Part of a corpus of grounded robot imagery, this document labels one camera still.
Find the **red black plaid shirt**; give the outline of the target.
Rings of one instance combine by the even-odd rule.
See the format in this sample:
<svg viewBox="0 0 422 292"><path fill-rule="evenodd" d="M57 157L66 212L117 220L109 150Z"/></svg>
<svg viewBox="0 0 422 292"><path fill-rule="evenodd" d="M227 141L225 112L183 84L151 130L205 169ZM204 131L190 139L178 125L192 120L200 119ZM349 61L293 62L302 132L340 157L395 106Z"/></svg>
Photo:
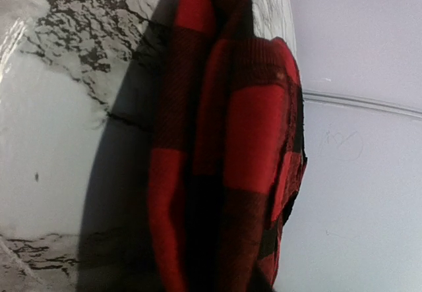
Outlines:
<svg viewBox="0 0 422 292"><path fill-rule="evenodd" d="M271 291L307 165L299 69L252 0L179 0L148 217L166 291Z"/></svg>

